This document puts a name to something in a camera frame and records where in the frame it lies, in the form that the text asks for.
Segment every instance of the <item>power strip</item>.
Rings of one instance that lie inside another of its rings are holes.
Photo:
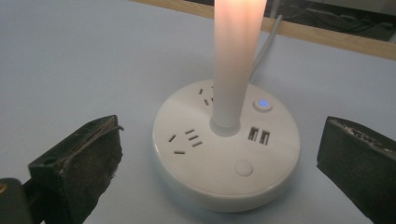
[[[287,186],[300,154],[288,109],[247,87],[238,134],[213,133],[213,80],[190,84],[162,105],[153,127],[158,169],[176,192],[219,212],[241,212],[272,201]]]

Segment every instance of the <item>wooden edge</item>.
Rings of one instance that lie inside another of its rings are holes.
[[[180,12],[189,13],[209,19],[214,18],[214,9],[211,6],[188,2],[184,0],[132,0],[137,3],[164,7]],[[262,30],[270,32],[274,19],[263,18]],[[346,49],[358,53],[396,61],[396,44],[385,41],[341,34],[334,31],[309,27],[287,21],[282,21],[277,33],[338,49]]]

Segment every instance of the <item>white table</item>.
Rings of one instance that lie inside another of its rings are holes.
[[[262,34],[262,41],[267,37]],[[297,122],[302,154],[290,188],[241,214],[209,212],[165,186],[151,128],[174,91],[212,78],[213,21],[121,0],[0,0],[0,176],[86,122],[119,116],[123,157],[85,223],[371,223],[316,167],[328,116],[396,139],[396,62],[277,36],[254,84]]]

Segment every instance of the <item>blue indicator light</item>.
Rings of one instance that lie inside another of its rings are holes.
[[[266,106],[268,106],[268,101],[266,101],[266,100],[260,100],[260,101],[259,101],[259,104],[260,104],[260,106],[262,106],[262,107],[266,107]]]

